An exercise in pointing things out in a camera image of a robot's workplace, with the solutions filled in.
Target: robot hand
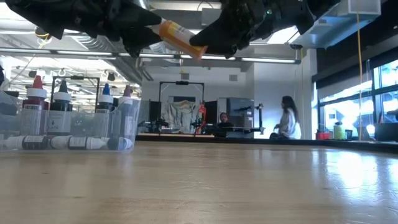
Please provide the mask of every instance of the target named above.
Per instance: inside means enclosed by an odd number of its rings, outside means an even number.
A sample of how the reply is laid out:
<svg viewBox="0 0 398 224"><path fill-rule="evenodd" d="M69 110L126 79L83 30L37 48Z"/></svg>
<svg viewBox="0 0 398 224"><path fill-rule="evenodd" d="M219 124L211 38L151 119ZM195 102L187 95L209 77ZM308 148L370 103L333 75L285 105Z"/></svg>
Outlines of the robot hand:
<svg viewBox="0 0 398 224"><path fill-rule="evenodd" d="M208 46L207 53L230 57L252 40L296 25L303 34L314 20L340 0L221 0L220 17L190 39ZM11 10L61 39L64 29L123 40L132 57L142 48L162 41L149 28L162 18L131 0L6 0Z"/></svg>

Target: long dark hair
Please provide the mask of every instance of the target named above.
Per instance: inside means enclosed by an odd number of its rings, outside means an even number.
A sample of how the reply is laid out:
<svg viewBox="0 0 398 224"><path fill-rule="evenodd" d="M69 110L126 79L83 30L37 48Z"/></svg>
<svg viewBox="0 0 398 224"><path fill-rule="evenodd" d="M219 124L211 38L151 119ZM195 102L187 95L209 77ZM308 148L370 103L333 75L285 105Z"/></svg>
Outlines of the long dark hair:
<svg viewBox="0 0 398 224"><path fill-rule="evenodd" d="M287 109L292 109L296 122L299 121L299 111L297 110L296 104L291 96L282 97L282 103L284 104L284 111L287 113Z"/></svg>

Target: woman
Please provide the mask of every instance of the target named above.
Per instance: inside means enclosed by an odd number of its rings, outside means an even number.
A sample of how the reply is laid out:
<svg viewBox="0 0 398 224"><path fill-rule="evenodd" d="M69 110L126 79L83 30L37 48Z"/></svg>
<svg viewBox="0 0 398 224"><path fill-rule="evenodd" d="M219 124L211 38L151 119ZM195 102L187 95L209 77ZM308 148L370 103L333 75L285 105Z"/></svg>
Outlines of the woman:
<svg viewBox="0 0 398 224"><path fill-rule="evenodd" d="M272 133L269 138L275 139L300 139L301 129L299 124L299 112L291 96L282 97L282 109L284 113L280 123L274 129L279 129L278 133Z"/></svg>

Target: glass window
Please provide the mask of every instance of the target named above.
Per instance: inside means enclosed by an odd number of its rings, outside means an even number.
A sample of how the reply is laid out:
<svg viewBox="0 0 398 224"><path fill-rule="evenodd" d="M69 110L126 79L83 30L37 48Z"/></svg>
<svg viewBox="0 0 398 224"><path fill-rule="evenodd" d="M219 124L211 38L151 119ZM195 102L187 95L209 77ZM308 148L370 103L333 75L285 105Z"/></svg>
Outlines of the glass window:
<svg viewBox="0 0 398 224"><path fill-rule="evenodd" d="M334 95L325 97L324 99L321 100L321 102L328 102L328 101L332 101L332 100L337 100L338 98L344 98L347 96L352 96L355 94L358 94L361 90L362 92L366 92L366 91L371 91L372 90L372 80L364 82L360 85L356 85L353 86L351 88L345 89L339 93L336 93Z"/></svg>
<svg viewBox="0 0 398 224"><path fill-rule="evenodd" d="M374 69L375 87L383 88L398 84L398 60Z"/></svg>
<svg viewBox="0 0 398 224"><path fill-rule="evenodd" d="M398 122L396 116L391 111L398 110L398 91L384 93L381 96L383 123L396 123Z"/></svg>
<svg viewBox="0 0 398 224"><path fill-rule="evenodd" d="M333 103L323 107L323 124L327 129L333 130L336 122L341 121L345 129L353 130L353 136L358 137L359 122L366 127L371 136L374 135L373 126L373 101L371 97L362 98L361 117L359 117L359 99Z"/></svg>

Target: wooden table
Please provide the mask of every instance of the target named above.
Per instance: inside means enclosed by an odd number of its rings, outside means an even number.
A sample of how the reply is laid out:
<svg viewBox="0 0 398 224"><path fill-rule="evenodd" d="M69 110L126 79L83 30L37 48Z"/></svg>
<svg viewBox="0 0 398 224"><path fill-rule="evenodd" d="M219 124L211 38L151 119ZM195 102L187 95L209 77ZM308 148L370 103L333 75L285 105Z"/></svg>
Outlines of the wooden table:
<svg viewBox="0 0 398 224"><path fill-rule="evenodd" d="M303 146L137 142L0 153L0 223L398 223L398 160Z"/></svg>

